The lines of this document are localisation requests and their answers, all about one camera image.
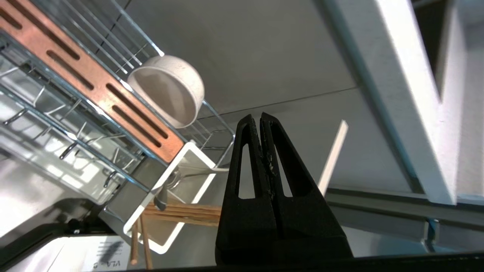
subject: wooden chopstick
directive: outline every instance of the wooden chopstick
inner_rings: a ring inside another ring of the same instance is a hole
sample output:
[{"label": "wooden chopstick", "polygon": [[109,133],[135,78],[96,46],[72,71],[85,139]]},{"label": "wooden chopstick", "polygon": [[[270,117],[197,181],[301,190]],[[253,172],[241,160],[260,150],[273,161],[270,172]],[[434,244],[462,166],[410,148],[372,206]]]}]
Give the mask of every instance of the wooden chopstick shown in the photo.
[{"label": "wooden chopstick", "polygon": [[150,203],[143,214],[150,219],[217,227],[221,209],[220,206],[177,203],[168,204],[164,211],[160,211]]},{"label": "wooden chopstick", "polygon": [[132,265],[138,263],[138,221],[137,219],[131,228],[131,256],[130,262]]},{"label": "wooden chopstick", "polygon": [[150,244],[148,239],[148,230],[145,224],[145,215],[141,214],[139,217],[141,220],[141,235],[143,235],[143,247],[145,248],[145,261],[146,261],[146,269],[151,270],[153,269],[153,263],[151,261],[151,251],[150,251]]},{"label": "wooden chopstick", "polygon": [[202,225],[202,226],[209,226],[209,227],[218,227],[219,218],[210,218],[210,219],[191,219],[186,217],[180,216],[169,216],[169,215],[162,215],[162,214],[146,214],[145,215],[151,219],[159,219],[171,222],[179,222],[179,223],[187,223],[193,225]]}]

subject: white stick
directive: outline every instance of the white stick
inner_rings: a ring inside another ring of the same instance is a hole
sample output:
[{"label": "white stick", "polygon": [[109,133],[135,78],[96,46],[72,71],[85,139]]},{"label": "white stick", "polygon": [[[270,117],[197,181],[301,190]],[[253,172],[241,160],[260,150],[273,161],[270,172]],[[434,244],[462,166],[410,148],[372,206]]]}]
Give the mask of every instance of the white stick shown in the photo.
[{"label": "white stick", "polygon": [[336,138],[334,138],[333,146],[331,147],[331,151],[328,155],[328,158],[326,159],[326,164],[324,165],[323,172],[321,173],[321,177],[319,178],[318,188],[323,196],[326,194],[326,189],[330,184],[330,179],[331,175],[333,174],[334,166],[336,165],[339,153],[341,151],[341,148],[343,147],[343,143],[345,142],[346,132],[348,132],[348,124],[345,120],[341,120],[338,133],[336,134]]}]

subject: gray wall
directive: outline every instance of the gray wall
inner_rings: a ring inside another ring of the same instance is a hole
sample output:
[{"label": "gray wall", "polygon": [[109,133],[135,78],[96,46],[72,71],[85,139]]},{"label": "gray wall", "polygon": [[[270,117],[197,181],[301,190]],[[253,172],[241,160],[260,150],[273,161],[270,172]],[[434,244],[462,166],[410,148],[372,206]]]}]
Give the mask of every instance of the gray wall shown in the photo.
[{"label": "gray wall", "polygon": [[[262,112],[280,120],[312,177],[318,181],[341,120],[348,133],[336,163],[330,187],[410,193],[408,182],[386,144],[375,118],[359,89],[290,101],[224,114],[236,128],[252,114],[256,123]],[[202,120],[207,126],[212,120]],[[242,180],[250,169],[242,169]]]},{"label": "gray wall", "polygon": [[484,2],[481,0],[458,0],[462,5],[463,20],[468,26],[479,25],[484,22]]},{"label": "gray wall", "polygon": [[310,0],[133,0],[126,11],[198,70],[220,113],[356,86]]},{"label": "gray wall", "polygon": [[457,191],[484,195],[484,23],[466,29],[467,69]]}]

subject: dish rack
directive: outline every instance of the dish rack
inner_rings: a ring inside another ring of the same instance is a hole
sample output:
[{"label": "dish rack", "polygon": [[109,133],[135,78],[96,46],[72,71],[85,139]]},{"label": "dish rack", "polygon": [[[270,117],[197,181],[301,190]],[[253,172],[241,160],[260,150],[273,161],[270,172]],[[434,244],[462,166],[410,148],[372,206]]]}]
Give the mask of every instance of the dish rack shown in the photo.
[{"label": "dish rack", "polygon": [[[20,11],[32,23],[42,24],[32,18],[28,9],[25,11],[25,6],[33,3],[181,139],[183,145],[190,143],[192,150],[202,151],[202,156],[205,156],[203,152],[210,151],[210,159],[204,158],[209,161],[206,165],[217,167],[223,162],[234,143],[235,133],[207,101],[203,101],[198,116],[210,119],[211,126],[196,120],[191,126],[176,130],[125,82],[129,73],[144,61],[164,53],[118,2],[1,2],[15,7],[15,12]],[[0,16],[14,28],[21,28],[3,8]],[[162,159],[80,92],[78,86],[69,84],[63,75],[49,68],[4,30],[0,30],[0,92],[2,148],[50,178],[104,205],[105,211],[118,220],[125,221],[109,207],[127,184],[146,194],[153,191],[152,184],[146,185],[133,176],[142,162],[150,159],[155,163],[152,167],[176,167],[175,161]],[[211,144],[214,138],[220,137],[226,145]]]}]

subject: white bowl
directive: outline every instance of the white bowl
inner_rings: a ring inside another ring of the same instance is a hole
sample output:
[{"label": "white bowl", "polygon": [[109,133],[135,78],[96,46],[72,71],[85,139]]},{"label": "white bowl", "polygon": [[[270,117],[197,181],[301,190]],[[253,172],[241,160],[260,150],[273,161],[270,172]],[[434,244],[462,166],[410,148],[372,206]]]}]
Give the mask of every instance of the white bowl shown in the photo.
[{"label": "white bowl", "polygon": [[128,84],[174,128],[187,127],[197,119],[205,96],[195,68],[174,56],[147,60],[131,72]]}]

